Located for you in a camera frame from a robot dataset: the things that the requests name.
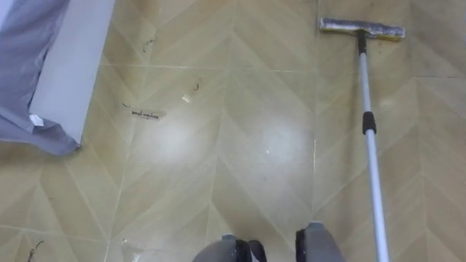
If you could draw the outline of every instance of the gray fabric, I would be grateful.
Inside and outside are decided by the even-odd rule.
[[[0,140],[63,155],[79,144],[57,123],[29,119],[29,103],[69,0],[16,0],[0,28]]]
[[[236,262],[236,240],[219,240],[205,247],[193,262]]]
[[[311,222],[304,231],[306,262],[345,262],[338,245],[321,222]]]

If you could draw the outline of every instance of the stain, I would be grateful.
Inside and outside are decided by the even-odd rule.
[[[157,40],[157,37],[154,38],[154,39],[150,39],[146,43],[144,43],[143,44],[143,52],[147,52],[148,48],[151,47],[156,40]]]
[[[39,241],[39,243],[37,243],[36,247],[31,249],[31,251],[29,251],[28,262],[32,262],[32,259],[33,259],[34,255],[37,252],[37,248],[39,248],[39,245],[41,245],[42,243],[44,243],[44,240]]]

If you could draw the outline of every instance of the herringbone pattern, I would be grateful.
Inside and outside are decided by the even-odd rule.
[[[0,261],[190,261],[222,234],[294,261],[312,220],[375,261],[355,40],[370,41],[392,261],[465,262],[463,0],[116,0],[82,148],[0,144]]]

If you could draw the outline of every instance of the debris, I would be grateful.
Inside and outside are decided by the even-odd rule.
[[[125,110],[128,110],[132,116],[137,116],[138,118],[142,118],[142,119],[160,120],[162,117],[164,117],[167,114],[165,111],[153,111],[150,109],[135,108],[135,107],[126,105],[125,103],[122,103],[122,106],[124,108],[127,108]]]
[[[147,48],[148,48],[148,47],[151,47],[151,46],[154,44],[154,42],[155,42],[156,39],[157,39],[157,38],[155,38],[155,39],[150,39],[149,41],[147,41],[146,43],[144,43],[144,45],[143,45],[143,52],[147,52]]]
[[[31,249],[31,251],[29,251],[29,258],[28,258],[28,262],[32,262],[32,258],[34,257],[34,254],[36,253],[37,251],[37,248],[39,247],[40,244],[44,243],[44,240],[41,240],[39,241],[39,243],[37,243],[36,247]]]

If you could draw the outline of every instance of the tile grout line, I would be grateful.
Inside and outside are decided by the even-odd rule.
[[[228,48],[228,58],[226,59],[226,65],[225,65],[226,70],[229,70],[230,67],[232,67],[231,60],[232,60],[232,50],[233,50],[233,34],[234,34],[234,26],[236,25],[239,3],[240,3],[240,0],[235,0],[233,16],[232,16],[232,31],[230,32],[230,46]]]
[[[83,198],[84,200],[84,203],[86,204],[86,207],[87,209],[89,210],[92,218],[94,219],[95,223],[97,224],[97,227],[99,228],[100,230],[100,233],[102,234],[102,237],[106,238],[107,237],[107,234],[105,233],[105,231],[102,229],[102,226],[100,224],[100,221],[97,219],[97,216],[95,215],[95,211],[93,210],[93,208],[91,208],[91,205],[89,203],[89,199],[87,198],[87,196],[84,194],[83,190],[82,190],[82,187],[76,182],[76,174],[74,174],[74,172],[71,171],[71,169],[69,168],[69,166],[65,163],[65,162],[61,162],[61,164],[66,168],[66,171],[69,172],[70,176],[71,176],[71,179],[72,181],[74,182],[74,186],[76,187],[77,191],[79,192],[79,195],[81,195],[81,198]]]
[[[143,75],[143,81],[141,82],[141,89],[143,89],[145,86],[146,86],[146,80],[147,80],[147,75],[149,73],[149,69],[147,66],[144,67],[144,75]],[[118,213],[118,207],[119,207],[119,201],[121,199],[121,196],[122,196],[122,192],[123,192],[123,186],[125,184],[125,178],[126,178],[126,175],[127,175],[127,170],[128,170],[128,164],[129,164],[129,161],[130,161],[130,149],[131,149],[131,145],[133,144],[133,141],[134,141],[134,137],[135,137],[135,128],[138,124],[138,121],[136,121],[134,123],[134,126],[133,126],[133,135],[131,136],[131,140],[130,142],[128,143],[128,149],[127,149],[127,156],[126,156],[126,165],[125,165],[125,171],[123,173],[123,176],[122,176],[122,181],[121,181],[121,184],[120,184],[120,187],[119,187],[119,192],[118,192],[118,197],[116,198],[116,209],[115,209],[115,213],[114,213],[114,217],[113,217],[113,223],[111,224],[111,230],[110,230],[110,236],[108,237],[108,244],[107,244],[107,251],[106,251],[106,254],[105,254],[105,258],[104,258],[104,261],[103,262],[106,262],[107,259],[108,259],[108,252],[110,250],[110,244],[111,244],[111,240],[112,240],[112,237],[113,237],[113,228],[115,226],[115,223],[116,223],[116,220],[117,220],[117,213]]]
[[[34,193],[32,195],[31,203],[29,204],[29,207],[28,207],[28,214],[26,215],[26,220],[24,222],[25,227],[28,227],[29,223],[31,222],[32,207],[33,207],[34,199],[35,199],[35,196],[36,196],[37,187],[40,186],[42,174],[44,173],[44,166],[47,164],[46,163],[47,160],[45,158],[42,161],[43,162],[42,162],[41,170],[40,170],[40,173],[38,175],[39,178],[37,179],[36,185],[34,186]]]
[[[210,198],[209,198],[209,211],[208,211],[208,219],[207,219],[207,227],[205,230],[205,238],[204,238],[204,245],[208,245],[207,243],[207,237],[208,237],[208,232],[209,232],[209,222],[210,222],[210,212],[212,212],[212,207],[213,207],[213,189],[215,186],[215,181],[217,177],[217,163],[218,163],[218,158],[219,158],[219,151],[220,151],[220,137],[221,137],[221,132],[222,132],[222,120],[224,118],[224,106],[225,106],[225,100],[226,100],[226,88],[228,87],[228,84],[226,83],[228,79],[225,79],[225,90],[224,90],[224,99],[222,102],[222,108],[221,108],[221,115],[220,115],[220,123],[218,124],[218,137],[216,141],[216,162],[215,162],[215,167],[214,167],[214,173],[213,173],[213,179],[212,179],[212,191],[210,193]]]
[[[92,239],[92,238],[86,238],[86,237],[76,237],[76,236],[71,236],[68,234],[64,233],[58,233],[58,232],[47,232],[47,231],[40,231],[36,229],[28,229],[28,228],[23,228],[23,227],[17,227],[17,226],[5,226],[5,225],[0,225],[0,229],[14,229],[18,231],[24,231],[24,232],[32,232],[35,234],[42,234],[46,236],[52,236],[52,237],[66,237],[66,238],[71,238],[71,239],[77,239],[77,240],[84,240],[84,241],[91,241],[91,242],[106,242],[104,239]]]
[[[424,234],[426,236],[426,241],[425,241],[425,245],[426,245],[426,251],[427,251],[427,262],[430,261],[430,256],[429,256],[429,245],[428,245],[428,235],[427,235],[427,232],[429,231],[429,228],[427,226],[427,194],[426,194],[426,187],[425,187],[425,173],[424,173],[424,168],[423,168],[423,164],[422,164],[422,146],[421,146],[421,142],[422,142],[422,138],[421,138],[421,106],[419,104],[419,98],[418,98],[418,81],[416,81],[414,78],[414,85],[416,87],[416,92],[415,92],[415,95],[416,95],[416,105],[417,105],[417,148],[418,148],[418,151],[419,151],[419,155],[418,155],[418,161],[419,161],[419,168],[420,168],[420,171],[421,171],[421,187],[422,187],[422,191],[421,191],[421,198],[422,198],[422,205],[423,205],[423,214],[422,214],[422,218],[423,218],[423,221],[422,223],[424,224]]]

